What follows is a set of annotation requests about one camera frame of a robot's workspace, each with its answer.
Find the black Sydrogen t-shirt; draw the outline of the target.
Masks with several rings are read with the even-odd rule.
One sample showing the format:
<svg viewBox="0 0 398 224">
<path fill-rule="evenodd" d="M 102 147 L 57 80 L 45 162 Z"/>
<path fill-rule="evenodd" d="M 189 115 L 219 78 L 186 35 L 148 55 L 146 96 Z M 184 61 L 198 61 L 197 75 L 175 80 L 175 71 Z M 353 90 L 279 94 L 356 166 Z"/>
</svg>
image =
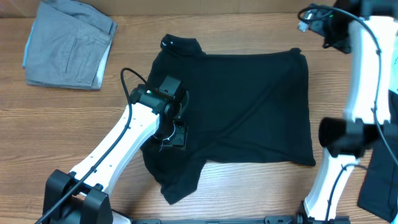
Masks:
<svg viewBox="0 0 398 224">
<path fill-rule="evenodd" d="M 147 170 L 169 204 L 197 189 L 208 161 L 285 162 L 305 166 L 313 157 L 308 65 L 298 48 L 273 54 L 214 55 L 196 39 L 167 34 L 148 82 L 180 80 L 189 93 L 181 119 L 185 149 L 153 142 L 143 147 Z"/>
</svg>

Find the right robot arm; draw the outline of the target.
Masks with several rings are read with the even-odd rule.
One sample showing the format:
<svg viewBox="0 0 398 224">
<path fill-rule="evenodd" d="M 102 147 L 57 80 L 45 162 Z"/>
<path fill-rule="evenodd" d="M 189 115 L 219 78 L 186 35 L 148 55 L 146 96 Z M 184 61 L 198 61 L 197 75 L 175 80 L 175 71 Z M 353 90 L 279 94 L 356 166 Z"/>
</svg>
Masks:
<svg viewBox="0 0 398 224">
<path fill-rule="evenodd" d="M 336 215 L 345 185 L 364 153 L 397 136 L 391 123 L 389 87 L 397 37 L 396 1 L 337 1 L 311 4 L 298 13 L 301 31 L 324 39 L 323 47 L 351 54 L 351 81 L 341 119 L 324 118 L 318 138 L 323 161 L 294 223 L 348 223 Z"/>
</svg>

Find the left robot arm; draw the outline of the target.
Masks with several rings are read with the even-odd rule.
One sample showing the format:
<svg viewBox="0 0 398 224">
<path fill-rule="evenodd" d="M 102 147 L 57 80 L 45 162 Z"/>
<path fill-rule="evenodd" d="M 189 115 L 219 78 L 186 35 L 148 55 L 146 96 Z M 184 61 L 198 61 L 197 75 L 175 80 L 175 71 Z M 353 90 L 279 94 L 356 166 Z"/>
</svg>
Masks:
<svg viewBox="0 0 398 224">
<path fill-rule="evenodd" d="M 110 196 L 123 170 L 142 147 L 184 149 L 187 126 L 179 121 L 188 92 L 167 76 L 157 88 L 140 84 L 127 94 L 120 120 L 88 157 L 70 172 L 55 170 L 47 179 L 39 223 L 131 224 L 112 209 Z"/>
</svg>

